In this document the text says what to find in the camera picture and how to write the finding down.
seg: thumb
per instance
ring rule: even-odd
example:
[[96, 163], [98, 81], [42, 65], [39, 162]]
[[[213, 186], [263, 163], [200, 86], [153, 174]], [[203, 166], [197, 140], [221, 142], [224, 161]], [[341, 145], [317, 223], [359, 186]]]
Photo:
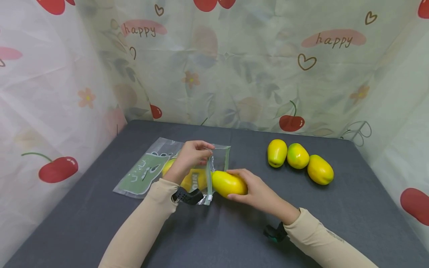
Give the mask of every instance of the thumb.
[[228, 199], [229, 200], [233, 200], [235, 202], [239, 202], [239, 203], [245, 203], [245, 204], [247, 203], [245, 195], [238, 195], [238, 194], [235, 194], [235, 193], [230, 193], [228, 195]]

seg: beige sleeve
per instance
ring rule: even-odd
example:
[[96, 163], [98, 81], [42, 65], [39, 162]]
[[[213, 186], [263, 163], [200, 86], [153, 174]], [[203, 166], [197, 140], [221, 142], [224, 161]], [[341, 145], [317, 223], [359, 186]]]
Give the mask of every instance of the beige sleeve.
[[326, 229], [308, 210], [300, 208], [300, 211], [301, 215], [294, 223], [283, 227], [292, 243], [322, 267], [377, 267], [341, 237]]
[[179, 186], [160, 179], [116, 232], [99, 268], [140, 268], [164, 222], [176, 211], [171, 196]]

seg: curtain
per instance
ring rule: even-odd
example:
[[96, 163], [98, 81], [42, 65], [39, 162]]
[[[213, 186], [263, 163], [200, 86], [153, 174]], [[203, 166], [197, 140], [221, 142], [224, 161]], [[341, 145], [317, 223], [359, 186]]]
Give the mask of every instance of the curtain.
[[426, 0], [0, 3], [0, 267], [126, 120], [348, 139], [429, 249]]

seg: yellow mango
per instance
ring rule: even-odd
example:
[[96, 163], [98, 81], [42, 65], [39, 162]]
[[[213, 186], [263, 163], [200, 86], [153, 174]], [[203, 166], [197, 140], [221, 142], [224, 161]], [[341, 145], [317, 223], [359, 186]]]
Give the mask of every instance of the yellow mango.
[[[162, 169], [162, 176], [171, 168], [176, 158], [170, 159]], [[180, 184], [181, 187], [185, 188], [187, 192], [195, 190], [193, 185], [198, 185], [198, 189], [203, 190], [207, 188], [207, 177], [205, 175], [205, 169], [191, 169], [188, 175], [183, 179]]]
[[299, 143], [292, 143], [287, 150], [287, 162], [294, 169], [303, 169], [308, 165], [310, 156]]
[[283, 165], [287, 156], [287, 145], [280, 139], [272, 140], [267, 149], [268, 164], [273, 168]]
[[307, 167], [308, 175], [317, 184], [327, 185], [334, 179], [334, 170], [322, 157], [313, 154]]
[[247, 184], [242, 178], [236, 175], [217, 170], [211, 175], [213, 188], [221, 196], [227, 198], [230, 193], [239, 195], [247, 194]]

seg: plastic bag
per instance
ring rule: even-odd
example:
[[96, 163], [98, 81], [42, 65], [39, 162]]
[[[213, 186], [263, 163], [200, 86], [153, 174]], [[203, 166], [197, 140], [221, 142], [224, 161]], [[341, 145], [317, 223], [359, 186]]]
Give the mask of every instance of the plastic bag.
[[[143, 199], [153, 181], [162, 176], [164, 167], [171, 166], [183, 142], [159, 138], [146, 153], [135, 163], [129, 172], [114, 188], [114, 192], [133, 198]], [[188, 192], [199, 188], [204, 198], [199, 205], [209, 205], [214, 189], [211, 184], [211, 173], [216, 170], [228, 169], [230, 146], [216, 145], [213, 155], [208, 159], [207, 165], [195, 166], [184, 178], [181, 186]]]

